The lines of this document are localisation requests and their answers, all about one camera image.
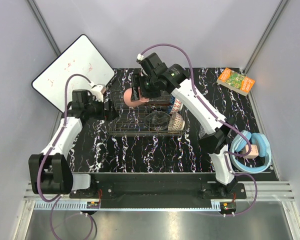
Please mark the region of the red floral plate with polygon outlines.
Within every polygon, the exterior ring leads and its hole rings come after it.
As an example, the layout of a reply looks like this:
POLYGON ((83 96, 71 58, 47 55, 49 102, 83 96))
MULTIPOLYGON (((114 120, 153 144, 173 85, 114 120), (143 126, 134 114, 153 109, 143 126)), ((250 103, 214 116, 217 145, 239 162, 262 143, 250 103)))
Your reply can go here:
POLYGON ((169 101, 149 101, 148 105, 159 105, 159 106, 170 106, 171 103, 169 101))

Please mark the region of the pink plastic cup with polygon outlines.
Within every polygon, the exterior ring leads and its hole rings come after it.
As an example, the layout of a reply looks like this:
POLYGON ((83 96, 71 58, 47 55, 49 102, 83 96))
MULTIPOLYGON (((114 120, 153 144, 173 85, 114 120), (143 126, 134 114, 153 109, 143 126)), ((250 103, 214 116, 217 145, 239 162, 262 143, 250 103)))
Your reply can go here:
POLYGON ((132 88, 128 88, 123 94, 124 103, 128 107, 131 107, 131 108, 141 106, 141 105, 143 105, 143 104, 150 101, 149 98, 145 98, 145 97, 141 97, 139 100, 132 100, 132 96, 133 96, 133 89, 132 88))

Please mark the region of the blue orange patterned bowl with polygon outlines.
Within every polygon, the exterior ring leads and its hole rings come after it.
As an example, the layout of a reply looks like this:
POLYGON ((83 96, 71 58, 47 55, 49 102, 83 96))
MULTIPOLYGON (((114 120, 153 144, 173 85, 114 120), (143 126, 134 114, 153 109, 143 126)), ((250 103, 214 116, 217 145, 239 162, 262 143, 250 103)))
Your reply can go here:
POLYGON ((170 105, 167 108, 167 113, 170 115, 180 112, 183 108, 183 103, 174 96, 171 97, 169 103, 170 105))

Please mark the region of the wire dish rack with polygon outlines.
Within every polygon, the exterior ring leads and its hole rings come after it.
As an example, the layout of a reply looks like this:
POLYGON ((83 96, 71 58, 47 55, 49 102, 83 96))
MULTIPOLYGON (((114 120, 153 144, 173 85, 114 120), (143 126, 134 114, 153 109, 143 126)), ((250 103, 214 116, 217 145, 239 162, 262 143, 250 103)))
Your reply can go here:
POLYGON ((137 106, 129 107, 124 102, 124 91, 114 91, 109 99, 118 117, 107 126, 107 131, 118 137, 181 136, 188 128, 185 107, 178 113, 180 118, 168 113, 172 106, 172 96, 166 92, 161 97, 137 106))

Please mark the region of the clear glass square plate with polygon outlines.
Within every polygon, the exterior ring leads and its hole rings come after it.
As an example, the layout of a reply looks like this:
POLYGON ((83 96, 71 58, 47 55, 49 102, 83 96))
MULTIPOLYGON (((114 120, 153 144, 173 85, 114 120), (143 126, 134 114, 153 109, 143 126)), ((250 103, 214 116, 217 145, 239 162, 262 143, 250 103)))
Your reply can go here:
POLYGON ((168 129, 171 116, 163 111, 154 111, 144 118, 144 124, 154 131, 163 131, 168 129))

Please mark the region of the brown patterned ceramic bowl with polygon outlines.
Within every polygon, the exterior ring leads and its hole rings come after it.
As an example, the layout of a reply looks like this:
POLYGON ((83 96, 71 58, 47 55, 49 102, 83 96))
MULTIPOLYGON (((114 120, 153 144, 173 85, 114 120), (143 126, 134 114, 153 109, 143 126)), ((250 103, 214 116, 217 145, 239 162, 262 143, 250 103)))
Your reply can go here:
POLYGON ((178 113, 174 112, 171 115, 169 124, 168 124, 168 130, 169 131, 182 131, 185 127, 185 121, 183 117, 178 113))

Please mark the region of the clear drinking glass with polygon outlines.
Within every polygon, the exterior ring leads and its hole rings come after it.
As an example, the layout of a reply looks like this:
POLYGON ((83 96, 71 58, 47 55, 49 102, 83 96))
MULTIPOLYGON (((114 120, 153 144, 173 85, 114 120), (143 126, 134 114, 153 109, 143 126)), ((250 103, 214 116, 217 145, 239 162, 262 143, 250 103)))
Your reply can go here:
POLYGON ((200 139, 202 139, 205 135, 206 135, 206 131, 205 131, 205 129, 203 128, 203 126, 201 125, 201 126, 200 126, 200 129, 199 129, 198 137, 199 137, 200 139))

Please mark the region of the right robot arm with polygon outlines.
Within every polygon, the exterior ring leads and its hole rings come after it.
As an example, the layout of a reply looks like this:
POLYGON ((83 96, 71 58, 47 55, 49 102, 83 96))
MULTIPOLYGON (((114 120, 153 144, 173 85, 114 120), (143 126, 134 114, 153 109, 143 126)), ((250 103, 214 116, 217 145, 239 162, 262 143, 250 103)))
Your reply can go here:
POLYGON ((229 149, 226 138, 233 124, 204 98, 193 84, 193 78, 179 64, 167 67, 155 52, 147 57, 138 54, 136 61, 141 70, 131 78, 130 93, 124 95, 125 104, 139 106, 144 101, 160 97, 163 91, 179 100, 205 130, 201 142, 214 166, 219 182, 218 195, 229 198, 235 192, 232 183, 235 177, 226 153, 229 149))

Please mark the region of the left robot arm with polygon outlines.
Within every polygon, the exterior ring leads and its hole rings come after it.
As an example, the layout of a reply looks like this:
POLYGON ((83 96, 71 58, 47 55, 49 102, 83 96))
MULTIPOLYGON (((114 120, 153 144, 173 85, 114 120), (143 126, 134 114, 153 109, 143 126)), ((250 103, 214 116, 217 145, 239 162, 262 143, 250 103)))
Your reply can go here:
POLYGON ((72 91, 65 103, 57 132, 39 154, 28 160, 31 187, 34 194, 66 195, 80 190, 87 198, 98 193, 98 186, 86 173, 72 173, 67 156, 78 134, 89 120, 112 121, 118 117, 111 100, 104 100, 107 88, 98 84, 91 90, 72 91))

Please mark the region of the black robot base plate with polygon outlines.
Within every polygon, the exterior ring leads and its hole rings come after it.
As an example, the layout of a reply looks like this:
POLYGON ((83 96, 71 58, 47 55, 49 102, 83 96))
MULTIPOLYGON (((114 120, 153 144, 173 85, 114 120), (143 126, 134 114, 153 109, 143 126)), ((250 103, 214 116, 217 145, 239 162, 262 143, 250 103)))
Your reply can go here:
POLYGON ((87 189, 75 190, 70 198, 103 199, 137 195, 192 195, 203 199, 243 200, 245 186, 235 178, 228 185, 217 182, 215 173, 91 173, 87 189))

